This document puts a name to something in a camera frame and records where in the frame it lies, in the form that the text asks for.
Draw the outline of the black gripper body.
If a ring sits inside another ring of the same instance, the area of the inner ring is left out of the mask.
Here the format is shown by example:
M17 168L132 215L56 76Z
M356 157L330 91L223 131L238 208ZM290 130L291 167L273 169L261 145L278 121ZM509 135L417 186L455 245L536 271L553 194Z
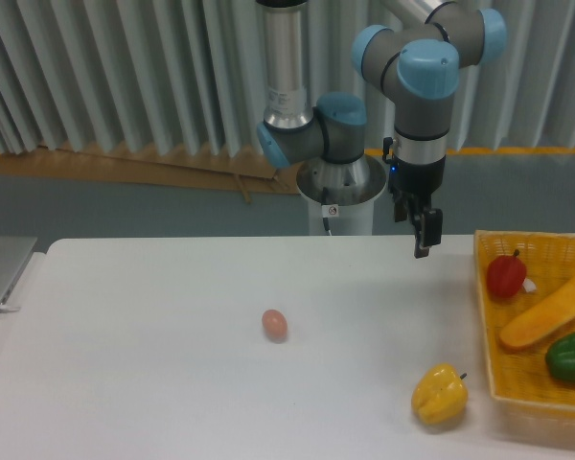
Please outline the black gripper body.
M386 137L382 160L390 168L388 191L408 197L409 214L432 208L432 194L443 181L447 139L419 141L407 137Z

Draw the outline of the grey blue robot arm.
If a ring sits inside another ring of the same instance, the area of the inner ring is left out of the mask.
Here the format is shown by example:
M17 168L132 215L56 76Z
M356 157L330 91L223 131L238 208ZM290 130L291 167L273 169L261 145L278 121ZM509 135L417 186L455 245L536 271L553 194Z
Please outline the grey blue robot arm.
M299 166L300 192L320 205L353 205L387 189L395 221L408 221L414 254L425 257L442 238L443 214L432 205L446 161L460 71L498 58L507 26L494 9L469 11L453 1L391 1L400 31L372 25L355 38L358 75L395 107L383 162L364 158L363 101L343 92L312 102L308 92L308 5L261 1L266 106L257 135L269 163Z

